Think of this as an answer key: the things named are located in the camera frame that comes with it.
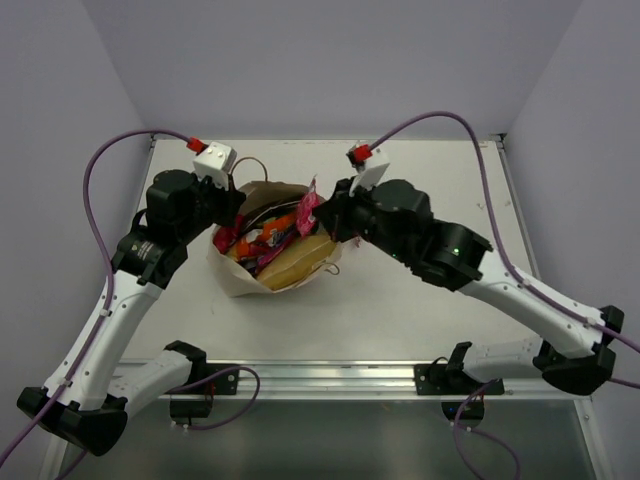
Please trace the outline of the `brown paper bag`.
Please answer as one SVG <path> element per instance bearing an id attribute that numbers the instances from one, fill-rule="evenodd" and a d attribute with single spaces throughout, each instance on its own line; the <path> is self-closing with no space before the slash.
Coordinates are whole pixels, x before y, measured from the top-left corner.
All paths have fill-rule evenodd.
<path id="1" fill-rule="evenodd" d="M 264 169 L 239 191 L 244 203 L 230 226 L 214 228 L 207 254 L 227 296 L 281 293 L 340 273 L 342 246 L 313 215 L 324 202 L 315 180 L 276 182 Z"/>

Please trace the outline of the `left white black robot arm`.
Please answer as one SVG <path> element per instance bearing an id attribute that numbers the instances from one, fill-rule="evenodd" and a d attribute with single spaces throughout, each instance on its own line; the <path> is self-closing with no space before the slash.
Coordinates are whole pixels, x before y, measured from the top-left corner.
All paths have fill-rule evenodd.
<path id="1" fill-rule="evenodd" d="M 128 421 L 172 390 L 193 393 L 208 379 L 206 354 L 182 341 L 119 380 L 114 371 L 151 306 L 188 258 L 187 247 L 212 225 L 233 225 L 246 196 L 230 174 L 157 174 L 129 233 L 118 243 L 98 303 L 64 361 L 41 387 L 26 387 L 18 408 L 53 435 L 106 454 Z"/>

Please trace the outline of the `red pink candy packet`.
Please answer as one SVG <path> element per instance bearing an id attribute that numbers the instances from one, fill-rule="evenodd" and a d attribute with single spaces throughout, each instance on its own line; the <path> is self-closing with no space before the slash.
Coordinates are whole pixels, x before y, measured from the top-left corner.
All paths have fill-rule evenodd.
<path id="1" fill-rule="evenodd" d="M 301 237 L 309 235 L 313 230 L 316 224 L 313 210 L 320 203 L 320 197 L 316 191 L 316 178 L 313 178 L 296 209 L 296 229 Z"/>

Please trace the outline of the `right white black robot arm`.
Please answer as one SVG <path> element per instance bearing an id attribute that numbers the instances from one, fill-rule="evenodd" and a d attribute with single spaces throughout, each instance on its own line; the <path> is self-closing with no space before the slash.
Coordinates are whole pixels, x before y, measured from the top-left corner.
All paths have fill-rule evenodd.
<path id="1" fill-rule="evenodd" d="M 434 387 L 470 393 L 493 380 L 539 376 L 560 391 L 588 396 L 612 379 L 616 355 L 609 345 L 623 324 L 620 309 L 581 304 L 506 267 L 487 239 L 436 219 L 428 194 L 408 181 L 365 189 L 340 180 L 313 214 L 332 239 L 359 237 L 423 282 L 479 300 L 533 331 L 507 343 L 458 343 L 446 364 L 425 369 Z"/>

